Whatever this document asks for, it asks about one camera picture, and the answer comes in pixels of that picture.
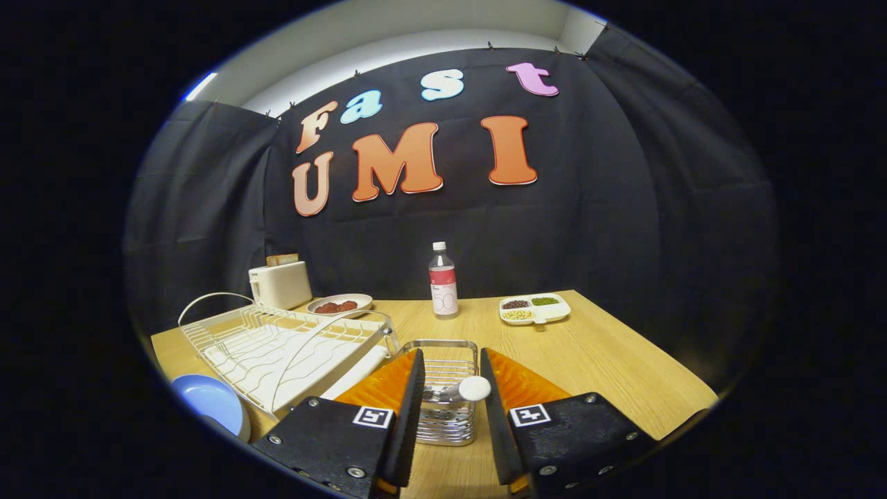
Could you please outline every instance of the blue bowl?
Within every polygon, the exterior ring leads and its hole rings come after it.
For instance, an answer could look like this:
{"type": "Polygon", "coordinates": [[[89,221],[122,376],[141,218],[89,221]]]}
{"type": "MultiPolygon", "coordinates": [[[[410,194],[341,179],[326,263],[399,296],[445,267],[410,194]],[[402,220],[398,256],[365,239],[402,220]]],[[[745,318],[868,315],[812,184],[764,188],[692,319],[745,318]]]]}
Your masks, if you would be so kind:
{"type": "Polygon", "coordinates": [[[184,375],[174,379],[171,385],[194,412],[215,419],[237,438],[249,440],[247,410],[227,384],[210,376],[184,375]]]}

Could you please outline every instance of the table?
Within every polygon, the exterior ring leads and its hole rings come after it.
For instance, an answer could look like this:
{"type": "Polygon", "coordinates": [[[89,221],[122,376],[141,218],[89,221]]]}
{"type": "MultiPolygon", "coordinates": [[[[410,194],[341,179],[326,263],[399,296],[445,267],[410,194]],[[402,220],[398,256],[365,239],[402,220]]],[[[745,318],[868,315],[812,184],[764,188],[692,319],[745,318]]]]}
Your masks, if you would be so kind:
{"type": "MultiPolygon", "coordinates": [[[[459,317],[448,321],[435,317],[430,300],[376,300],[373,310],[392,318],[401,344],[420,338],[467,339],[479,349],[490,347],[520,362],[571,395],[598,392],[656,440],[718,401],[696,375],[590,300],[573,290],[557,293],[572,312],[541,325],[504,323],[498,316],[500,297],[460,299],[459,317]]],[[[378,317],[369,314],[365,319],[378,317]]],[[[184,374],[217,377],[179,328],[151,339],[168,379],[184,374]]],[[[247,412],[251,441],[275,424],[248,404],[247,412]]],[[[506,486],[498,484],[484,403],[477,404],[476,416],[476,438],[467,446],[416,444],[404,499],[508,497],[506,486]]]]}

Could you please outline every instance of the blue letter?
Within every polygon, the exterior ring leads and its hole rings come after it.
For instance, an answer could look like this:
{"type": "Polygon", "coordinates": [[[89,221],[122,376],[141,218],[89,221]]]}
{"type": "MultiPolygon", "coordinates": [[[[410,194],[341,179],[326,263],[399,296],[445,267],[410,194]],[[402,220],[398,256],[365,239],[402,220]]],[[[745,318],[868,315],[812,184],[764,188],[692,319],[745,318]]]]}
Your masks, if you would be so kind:
{"type": "Polygon", "coordinates": [[[419,82],[428,90],[422,91],[424,100],[449,99],[459,95],[465,84],[462,79],[462,72],[458,69],[445,69],[443,71],[435,71],[422,76],[419,82]]]}
{"type": "Polygon", "coordinates": [[[341,122],[352,123],[358,118],[368,118],[375,115],[382,109],[382,104],[379,103],[381,97],[382,92],[377,90],[365,91],[358,95],[348,102],[346,106],[348,109],[345,109],[345,112],[341,114],[341,122]]]}

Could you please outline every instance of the wire basket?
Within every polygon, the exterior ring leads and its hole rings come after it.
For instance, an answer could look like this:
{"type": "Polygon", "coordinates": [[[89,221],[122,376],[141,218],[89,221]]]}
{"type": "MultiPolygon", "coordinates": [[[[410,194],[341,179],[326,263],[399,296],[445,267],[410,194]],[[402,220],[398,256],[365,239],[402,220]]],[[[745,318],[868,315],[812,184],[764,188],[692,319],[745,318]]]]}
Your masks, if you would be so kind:
{"type": "Polygon", "coordinates": [[[347,319],[353,312],[319,317],[257,305],[236,293],[210,293],[192,301],[178,324],[220,379],[279,421],[307,397],[334,399],[398,353],[391,318],[361,312],[383,321],[347,319]],[[218,295],[242,297],[251,305],[182,325],[192,306],[218,295]]]}
{"type": "Polygon", "coordinates": [[[425,390],[416,441],[440,446],[465,446],[475,440],[475,405],[472,401],[441,401],[441,391],[477,376],[477,345],[467,340],[419,339],[404,345],[401,353],[422,348],[425,353],[425,390]],[[435,359],[430,349],[440,350],[435,359]]]}

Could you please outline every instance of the meat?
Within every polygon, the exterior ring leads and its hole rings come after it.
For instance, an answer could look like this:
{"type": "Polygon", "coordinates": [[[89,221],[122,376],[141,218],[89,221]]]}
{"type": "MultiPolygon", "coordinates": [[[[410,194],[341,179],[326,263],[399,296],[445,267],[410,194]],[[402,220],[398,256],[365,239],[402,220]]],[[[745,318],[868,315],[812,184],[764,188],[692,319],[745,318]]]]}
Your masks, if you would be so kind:
{"type": "Polygon", "coordinates": [[[328,304],[323,304],[314,310],[315,313],[342,313],[347,312],[348,310],[354,310],[357,308],[357,302],[352,300],[348,300],[342,304],[336,304],[334,302],[330,302],[328,304]]]}

